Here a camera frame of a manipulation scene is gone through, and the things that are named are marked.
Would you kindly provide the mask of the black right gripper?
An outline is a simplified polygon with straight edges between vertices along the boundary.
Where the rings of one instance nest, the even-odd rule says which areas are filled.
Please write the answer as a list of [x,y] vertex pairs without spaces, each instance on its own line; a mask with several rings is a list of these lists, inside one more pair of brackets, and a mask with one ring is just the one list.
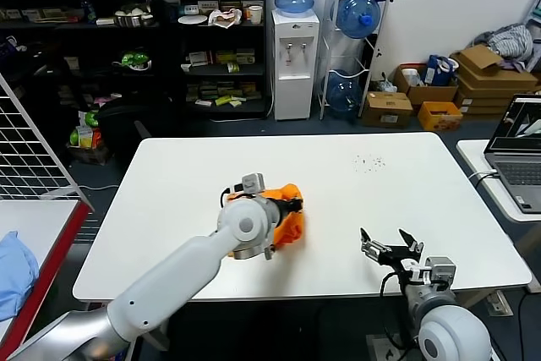
[[386,265],[396,272],[405,272],[407,269],[403,264],[405,260],[408,264],[414,261],[419,263],[424,250],[424,242],[419,242],[412,234],[403,229],[399,233],[406,246],[391,245],[388,250],[383,251],[383,245],[373,240],[364,228],[360,228],[361,251],[370,259],[378,259],[380,265]]

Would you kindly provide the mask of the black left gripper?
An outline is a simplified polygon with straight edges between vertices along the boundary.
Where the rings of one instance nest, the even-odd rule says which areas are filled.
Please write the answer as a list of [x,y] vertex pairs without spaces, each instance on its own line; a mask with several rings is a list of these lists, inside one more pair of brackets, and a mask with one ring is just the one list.
[[276,205],[282,215],[289,215],[290,213],[299,213],[303,209],[303,200],[299,198],[293,198],[290,200],[278,200]]

